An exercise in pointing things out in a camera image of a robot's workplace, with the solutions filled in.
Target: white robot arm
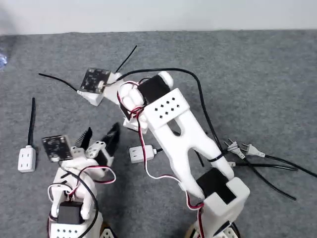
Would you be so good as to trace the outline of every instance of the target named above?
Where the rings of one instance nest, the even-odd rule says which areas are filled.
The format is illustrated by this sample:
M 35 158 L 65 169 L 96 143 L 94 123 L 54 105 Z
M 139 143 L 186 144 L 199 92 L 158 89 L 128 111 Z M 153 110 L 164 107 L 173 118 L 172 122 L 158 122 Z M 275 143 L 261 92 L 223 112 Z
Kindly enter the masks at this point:
M 95 183 L 115 182 L 116 176 L 110 166 L 118 138 L 118 125 L 115 124 L 102 141 L 89 148 L 70 148 L 66 135 L 42 139 L 49 159 L 59 161 L 54 182 L 48 188 L 52 202 L 48 221 L 50 238 L 115 237 L 110 227 L 103 225 Z M 101 181 L 107 172 L 113 174 L 113 179 Z
M 242 211 L 250 190 L 234 177 L 224 155 L 215 142 L 206 136 L 180 90 L 171 90 L 172 86 L 173 79 L 163 71 L 144 83 L 127 82 L 122 85 L 118 90 L 118 101 L 130 128 L 136 124 L 133 112 L 142 107 L 139 119 L 146 124 L 142 132 L 149 128 L 153 133 L 181 181 L 181 188 L 204 200 L 200 223 L 204 234 L 200 234 L 201 237 L 226 237 L 225 232 L 231 229 L 229 226 Z M 177 122 L 180 135 L 175 135 L 170 129 L 168 123 L 171 120 Z M 191 148 L 204 155 L 214 167 L 197 181 L 189 166 L 188 150 Z M 200 230 L 199 222 L 195 223 L 195 228 Z

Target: white wall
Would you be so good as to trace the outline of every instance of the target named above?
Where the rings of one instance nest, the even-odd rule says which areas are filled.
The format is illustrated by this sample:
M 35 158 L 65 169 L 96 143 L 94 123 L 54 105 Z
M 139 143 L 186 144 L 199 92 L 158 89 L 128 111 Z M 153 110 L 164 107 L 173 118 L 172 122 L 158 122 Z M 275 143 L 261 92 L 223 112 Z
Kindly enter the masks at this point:
M 0 0 L 1 34 L 317 29 L 317 0 Z

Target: black power cord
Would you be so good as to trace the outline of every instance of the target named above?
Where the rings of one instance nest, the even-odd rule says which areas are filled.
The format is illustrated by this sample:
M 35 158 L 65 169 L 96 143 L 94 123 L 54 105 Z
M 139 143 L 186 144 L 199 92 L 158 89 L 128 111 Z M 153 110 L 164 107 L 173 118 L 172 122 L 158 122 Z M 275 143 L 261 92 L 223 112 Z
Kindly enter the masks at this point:
M 32 98 L 31 118 L 30 118 L 30 126 L 29 126 L 29 133 L 28 133 L 28 145 L 31 145 L 31 146 L 33 144 L 34 122 L 35 122 L 35 98 Z
M 250 163 L 253 167 L 265 167 L 265 168 L 276 168 L 282 170 L 289 170 L 289 171 L 298 171 L 298 168 L 294 168 L 291 166 L 282 166 L 282 165 L 275 165 L 275 164 L 254 164 Z M 236 166 L 249 166 L 247 163 L 236 163 Z
M 306 172 L 306 173 L 308 173 L 309 175 L 314 176 L 314 177 L 317 178 L 317 174 L 315 174 L 314 172 L 309 171 L 309 170 L 303 168 L 302 166 L 299 166 L 299 165 L 297 165 L 297 164 L 295 164 L 295 163 L 292 163 L 292 162 L 290 162 L 290 161 L 288 161 L 288 160 L 284 160 L 284 159 L 281 159 L 281 158 L 279 158 L 279 157 L 275 157 L 275 156 L 271 156 L 271 155 L 265 155 L 265 158 L 268 158 L 268 159 L 271 159 L 271 160 L 275 160 L 275 161 L 279 161 L 279 162 L 283 162 L 283 163 L 285 163 L 285 164 L 291 165 L 291 166 L 293 166 L 293 167 L 295 167 L 295 168 L 298 168 L 299 170 L 301 170 L 301 171 L 303 171 L 303 172 Z
M 199 91 L 199 97 L 200 97 L 201 105 L 202 105 L 202 108 L 203 108 L 203 111 L 204 111 L 204 115 L 205 115 L 207 124 L 208 124 L 208 126 L 209 126 L 209 128 L 210 128 L 210 130 L 212 132 L 212 135 L 214 137 L 214 140 L 215 140 L 217 146 L 219 147 L 219 149 L 221 151 L 223 151 L 221 143 L 220 143 L 220 141 L 219 141 L 219 139 L 217 137 L 217 134 L 216 134 L 216 132 L 214 130 L 214 127 L 212 125 L 211 119 L 210 119 L 210 117 L 208 115 L 208 112 L 207 112 L 207 109 L 206 109 L 205 100 L 204 100 L 204 96 L 203 96 L 203 90 L 202 90 L 202 86 L 201 86 L 200 80 L 198 79 L 197 75 L 194 74 L 193 72 L 188 71 L 186 69 L 182 69 L 182 68 L 147 68 L 147 69 L 138 69 L 138 70 L 134 70 L 134 71 L 130 71 L 130 72 L 125 73 L 124 75 L 120 76 L 116 80 L 116 82 L 124 79 L 125 77 L 127 77 L 127 76 L 129 76 L 131 74 L 144 73 L 144 72 L 156 72 L 156 71 L 178 71 L 178 72 L 183 72 L 183 73 L 191 75 L 195 79 L 195 81 L 197 82 L 198 91 Z
M 51 75 L 48 75 L 48 74 L 43 74 L 43 73 L 39 73 L 40 76 L 43 76 L 43 77 L 47 77 L 47 78 L 51 78 L 51 79 L 55 79 L 57 81 L 60 81 L 64 84 L 66 84 L 68 87 L 70 87 L 72 90 L 74 90 L 75 92 L 77 92 L 77 89 L 71 85 L 70 83 L 66 82 L 65 80 L 63 79 L 60 79 L 60 78 L 57 78 L 57 77 L 54 77 L 54 76 L 51 76 Z
M 273 185 L 271 182 L 269 182 L 266 178 L 264 178 L 257 170 L 256 168 L 254 168 L 254 166 L 249 162 L 249 160 L 247 159 L 247 157 L 244 158 L 244 161 L 247 163 L 247 165 L 249 166 L 249 168 L 260 178 L 263 180 L 263 182 L 265 182 L 269 187 L 271 187 L 272 189 L 274 189 L 275 191 L 279 192 L 280 194 L 288 197 L 289 199 L 292 199 L 293 201 L 296 201 L 296 197 L 282 191 L 281 189 L 277 188 L 275 185 Z
M 76 174 L 74 174 L 73 172 L 71 171 L 68 171 L 66 170 L 65 168 L 63 168 L 60 164 L 60 162 L 58 163 L 58 166 L 64 170 L 68 175 L 71 175 L 73 176 L 74 178 L 76 178 L 77 180 L 79 180 L 83 186 L 87 189 L 87 191 L 89 192 L 89 194 L 91 195 L 92 199 L 93 199 L 93 202 L 94 202 L 94 205 L 95 205 L 95 216 L 91 222 L 91 224 L 87 227 L 87 229 L 78 237 L 78 238 L 83 238 L 90 230 L 91 228 L 94 226 L 94 224 L 96 223 L 96 220 L 98 218 L 98 213 L 99 213 L 99 206 L 98 206 L 98 202 L 97 202 L 97 199 L 95 197 L 95 195 L 93 194 L 93 192 L 90 190 L 90 188 L 88 187 L 88 185 Z
M 135 51 L 135 49 L 137 48 L 138 46 L 135 46 L 133 48 L 133 50 L 130 52 L 130 54 L 127 56 L 127 58 L 125 58 L 125 60 L 121 63 L 121 65 L 116 69 L 116 73 L 119 72 L 119 70 L 121 69 L 121 67 L 124 65 L 124 63 L 126 63 L 126 61 L 130 58 L 130 56 L 133 54 L 133 52 Z

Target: plastic bottle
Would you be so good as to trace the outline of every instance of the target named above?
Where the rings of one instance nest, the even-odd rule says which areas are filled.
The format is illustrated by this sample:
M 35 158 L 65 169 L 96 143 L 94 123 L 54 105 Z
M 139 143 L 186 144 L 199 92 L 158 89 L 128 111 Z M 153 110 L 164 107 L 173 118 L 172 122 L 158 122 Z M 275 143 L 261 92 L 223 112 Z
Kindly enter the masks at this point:
M 6 64 L 8 63 L 5 54 L 0 52 L 0 71 L 4 69 Z

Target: white power outlet adapter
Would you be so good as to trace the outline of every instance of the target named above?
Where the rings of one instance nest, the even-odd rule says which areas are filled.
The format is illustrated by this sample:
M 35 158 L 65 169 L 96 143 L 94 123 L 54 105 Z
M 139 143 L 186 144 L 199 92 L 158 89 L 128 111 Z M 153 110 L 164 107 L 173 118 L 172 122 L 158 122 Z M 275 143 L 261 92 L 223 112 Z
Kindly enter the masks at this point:
M 25 148 L 20 149 L 18 170 L 21 173 L 33 172 L 35 170 L 35 149 L 31 145 L 27 145 Z
M 129 149 L 129 153 L 130 153 L 130 159 L 132 164 L 142 162 L 144 159 L 143 150 L 141 146 L 131 147 Z M 146 154 L 147 160 L 151 160 L 157 154 L 157 150 L 153 149 L 152 145 L 146 145 L 145 154 Z

